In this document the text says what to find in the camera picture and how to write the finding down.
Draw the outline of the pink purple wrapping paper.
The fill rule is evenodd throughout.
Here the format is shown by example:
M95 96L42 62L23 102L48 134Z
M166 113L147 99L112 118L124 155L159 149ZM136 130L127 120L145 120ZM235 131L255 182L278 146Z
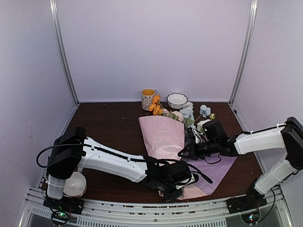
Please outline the pink purple wrapping paper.
M144 116L139 118L147 154L162 159L180 160L178 152L185 146L184 124L164 116ZM214 193L222 179L230 170L236 157L224 157L212 154L206 160L187 160L213 181L212 184L201 176L199 181L184 187L179 200L189 200L209 196Z

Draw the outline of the light blue fake flower stem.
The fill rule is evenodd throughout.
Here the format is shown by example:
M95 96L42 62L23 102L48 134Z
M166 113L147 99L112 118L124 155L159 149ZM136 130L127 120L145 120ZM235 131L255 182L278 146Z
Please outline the light blue fake flower stem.
M199 110L199 116L194 118L194 104L192 102L186 102L182 109L179 111L183 115L183 123L185 128L191 127L200 118L206 118L211 115L211 108L206 105L201 105Z

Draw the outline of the pink fake flower stem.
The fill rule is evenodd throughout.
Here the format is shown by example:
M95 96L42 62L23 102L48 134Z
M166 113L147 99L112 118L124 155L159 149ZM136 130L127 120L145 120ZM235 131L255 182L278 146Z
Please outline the pink fake flower stem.
M173 120L179 121L179 122L183 122L184 121L184 116L182 113L180 113L179 111L168 111L167 109L163 109L163 114L166 117L169 117Z

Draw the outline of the orange fake flower stem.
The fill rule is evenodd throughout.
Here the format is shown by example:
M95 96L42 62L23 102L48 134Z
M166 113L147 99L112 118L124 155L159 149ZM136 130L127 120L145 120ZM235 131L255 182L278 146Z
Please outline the orange fake flower stem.
M163 106L160 103L160 95L155 95L152 98L152 104L149 106L149 112L152 112L154 116L164 116Z

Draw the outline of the patterned mug with orange inside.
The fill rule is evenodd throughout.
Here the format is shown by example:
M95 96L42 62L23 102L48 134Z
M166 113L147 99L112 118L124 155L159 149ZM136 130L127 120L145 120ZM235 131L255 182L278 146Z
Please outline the patterned mug with orange inside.
M142 109L145 111L149 110L149 106L152 104L152 99L155 96L156 91L150 88L141 91L141 104Z

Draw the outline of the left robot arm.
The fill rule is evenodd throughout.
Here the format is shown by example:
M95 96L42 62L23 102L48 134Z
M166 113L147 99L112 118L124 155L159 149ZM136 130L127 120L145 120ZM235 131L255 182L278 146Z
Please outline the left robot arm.
M47 177L46 196L58 210L68 206L63 188L77 167L94 169L117 175L135 183L142 183L162 192L166 201L182 196L182 189L202 177L213 181L195 166L175 159L156 159L150 156L131 155L102 145L86 136L86 129L76 127L58 137L52 146L39 152L50 151L45 168Z

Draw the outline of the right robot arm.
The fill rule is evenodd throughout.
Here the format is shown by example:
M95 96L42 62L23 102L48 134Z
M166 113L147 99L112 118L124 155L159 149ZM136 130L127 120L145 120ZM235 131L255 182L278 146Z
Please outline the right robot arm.
M197 160L215 153L238 157L274 149L286 151L270 171L251 184L243 197L242 203L246 208L254 208L268 191L303 168L303 126L295 117L289 117L284 123L273 127L243 131L233 136L227 136L218 120L208 121L202 128L205 137L194 129L188 131L194 139L178 153L179 157Z

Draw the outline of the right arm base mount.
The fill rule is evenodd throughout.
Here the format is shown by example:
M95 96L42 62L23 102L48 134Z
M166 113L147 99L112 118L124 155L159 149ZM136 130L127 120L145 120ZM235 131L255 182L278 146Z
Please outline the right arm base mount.
M245 224L254 225L261 220L260 207L267 205L264 198L249 200L247 196L231 197L226 201L229 214L240 214Z

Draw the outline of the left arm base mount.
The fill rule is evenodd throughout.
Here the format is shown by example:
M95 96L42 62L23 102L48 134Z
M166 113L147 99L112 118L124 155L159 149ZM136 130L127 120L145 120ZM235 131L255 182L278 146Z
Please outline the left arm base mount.
M51 211L51 221L55 225L65 225L72 219L72 214L81 215L84 208L84 200L63 196L61 200L46 197L43 205Z

